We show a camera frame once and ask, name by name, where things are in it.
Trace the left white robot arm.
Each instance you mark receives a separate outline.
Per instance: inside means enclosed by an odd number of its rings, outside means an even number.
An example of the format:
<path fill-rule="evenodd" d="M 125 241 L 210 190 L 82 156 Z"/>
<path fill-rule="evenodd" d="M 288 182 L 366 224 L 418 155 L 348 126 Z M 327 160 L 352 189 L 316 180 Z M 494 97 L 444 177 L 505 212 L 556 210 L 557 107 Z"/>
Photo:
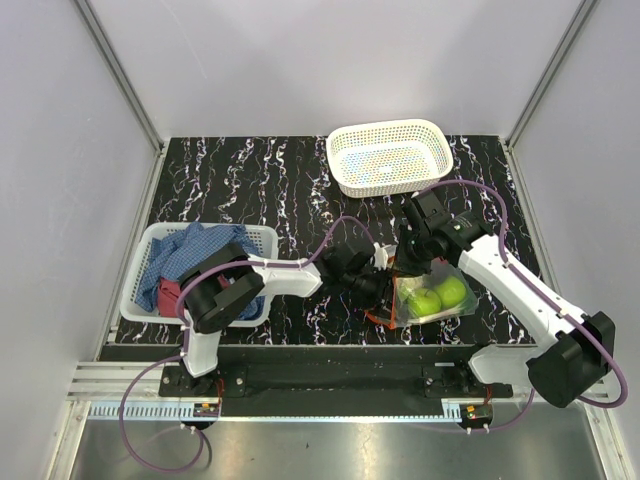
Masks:
<path fill-rule="evenodd" d="M 215 386 L 221 332 L 260 297 L 308 298 L 324 287 L 341 288 L 357 307 L 391 314 L 393 275 L 388 251 L 377 243 L 326 244 L 308 259 L 267 259 L 231 243 L 179 280 L 176 314 L 186 323 L 181 384 L 196 396 Z"/>

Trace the clear zip top bag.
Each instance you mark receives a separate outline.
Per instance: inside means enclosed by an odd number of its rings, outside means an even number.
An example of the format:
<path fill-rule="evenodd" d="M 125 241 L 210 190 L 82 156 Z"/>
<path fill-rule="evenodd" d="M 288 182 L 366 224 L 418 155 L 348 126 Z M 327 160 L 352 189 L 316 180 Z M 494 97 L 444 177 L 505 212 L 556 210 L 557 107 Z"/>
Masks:
<path fill-rule="evenodd" d="M 433 260 L 428 274 L 393 273 L 380 301 L 365 317 L 388 329 L 424 325 L 473 314 L 479 300 L 462 272 L 442 260 Z"/>

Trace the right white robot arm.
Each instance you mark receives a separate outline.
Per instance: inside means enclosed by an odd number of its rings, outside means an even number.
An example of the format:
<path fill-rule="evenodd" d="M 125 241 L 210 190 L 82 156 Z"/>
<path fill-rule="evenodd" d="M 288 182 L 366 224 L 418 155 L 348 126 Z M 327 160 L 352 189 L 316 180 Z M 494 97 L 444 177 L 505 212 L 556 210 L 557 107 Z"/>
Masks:
<path fill-rule="evenodd" d="M 529 347 L 489 345 L 454 371 L 454 384 L 476 396 L 489 384 L 532 388 L 565 408 L 612 369 L 616 327 L 604 312 L 587 314 L 564 300 L 513 255 L 472 212 L 452 216 L 433 192 L 404 205 L 396 263 L 403 273 L 424 274 L 435 259 L 480 283 L 526 328 Z"/>

